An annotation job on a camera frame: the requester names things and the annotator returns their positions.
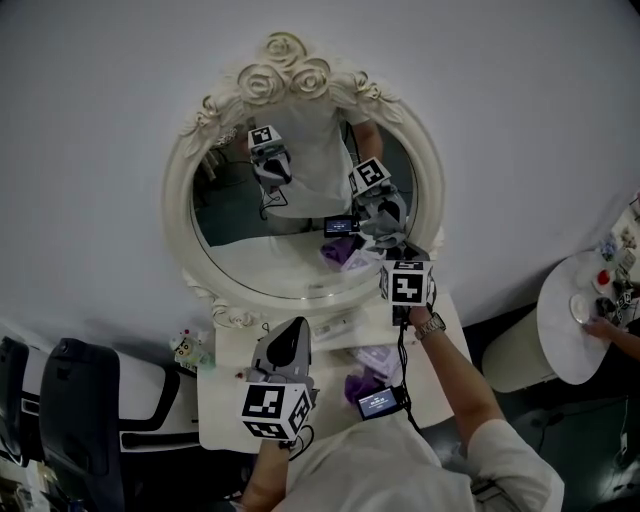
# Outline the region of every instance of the display screen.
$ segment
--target display screen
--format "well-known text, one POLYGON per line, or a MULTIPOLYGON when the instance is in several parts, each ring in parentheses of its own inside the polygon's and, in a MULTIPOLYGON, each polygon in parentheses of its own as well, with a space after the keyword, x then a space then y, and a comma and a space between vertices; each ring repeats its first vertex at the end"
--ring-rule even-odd
POLYGON ((351 219, 327 219, 325 231, 327 233, 349 233, 352 231, 351 219))
POLYGON ((358 399, 360 412, 364 419, 376 416, 387 409, 395 408, 398 405, 391 389, 384 389, 373 395, 358 399))

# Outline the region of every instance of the purple object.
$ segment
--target purple object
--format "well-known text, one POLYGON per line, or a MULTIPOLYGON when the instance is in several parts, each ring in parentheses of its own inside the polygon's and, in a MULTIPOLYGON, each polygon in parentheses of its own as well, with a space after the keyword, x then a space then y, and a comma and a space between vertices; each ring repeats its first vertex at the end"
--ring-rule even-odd
POLYGON ((351 405, 356 405, 356 398, 375 391, 380 383, 375 379, 375 373, 371 368, 364 369, 364 375, 347 375, 344 381, 344 396, 351 405))
POLYGON ((338 238, 333 242, 324 244, 320 248, 320 252, 326 259, 335 261, 342 266, 349 259, 349 256, 353 254, 355 250, 354 242, 355 238, 351 236, 338 238))

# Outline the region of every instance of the chair backrest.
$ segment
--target chair backrest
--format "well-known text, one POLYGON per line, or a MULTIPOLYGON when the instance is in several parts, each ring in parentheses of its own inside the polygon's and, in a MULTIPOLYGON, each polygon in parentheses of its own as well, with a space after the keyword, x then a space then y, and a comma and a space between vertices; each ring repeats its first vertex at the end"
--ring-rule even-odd
POLYGON ((89 510, 125 508, 120 470, 116 352, 65 338, 45 365, 40 435, 47 465, 89 510))
POLYGON ((0 343, 0 442, 9 457, 26 467, 26 454, 21 433, 22 382, 29 359, 29 347, 4 338, 0 343))

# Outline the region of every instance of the ornate mirror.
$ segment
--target ornate mirror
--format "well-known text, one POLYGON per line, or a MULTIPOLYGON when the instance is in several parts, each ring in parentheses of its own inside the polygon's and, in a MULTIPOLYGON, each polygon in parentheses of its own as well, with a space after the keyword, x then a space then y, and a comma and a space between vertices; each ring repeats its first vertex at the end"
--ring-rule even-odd
POLYGON ((325 314, 377 293, 380 262, 358 246, 361 237, 324 231, 326 218, 357 214, 349 174, 373 157, 405 205, 409 240, 430 250, 442 171, 426 130, 388 86, 275 33, 203 95, 173 148, 163 219, 189 285, 213 301, 216 323, 325 314), (287 172, 276 186, 257 172, 249 146, 264 141, 252 130, 281 140, 287 172))

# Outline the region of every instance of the person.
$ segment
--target person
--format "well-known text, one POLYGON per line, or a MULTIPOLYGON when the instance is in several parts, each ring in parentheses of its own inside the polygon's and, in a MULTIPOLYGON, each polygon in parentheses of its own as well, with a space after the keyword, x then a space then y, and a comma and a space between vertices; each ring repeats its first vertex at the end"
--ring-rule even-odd
POLYGON ((256 114, 254 119, 256 127, 273 126, 291 156, 291 183, 275 194, 263 193, 264 212, 274 235, 323 229, 324 217, 350 212, 348 176, 354 165, 342 141, 341 121, 353 127, 362 161, 374 156, 382 159, 376 123, 324 99, 294 103, 256 114))
MULTIPOLYGON (((416 328, 430 318, 426 308, 410 313, 416 328)), ((291 463, 287 449, 263 441, 238 508, 559 512, 562 480, 505 421, 480 372, 441 330, 421 343, 453 410, 475 483, 443 469, 401 410, 315 441, 291 463)))
POLYGON ((616 327, 608 320, 598 317, 584 326, 584 330, 604 341, 610 341, 622 352, 640 361, 640 338, 616 327))

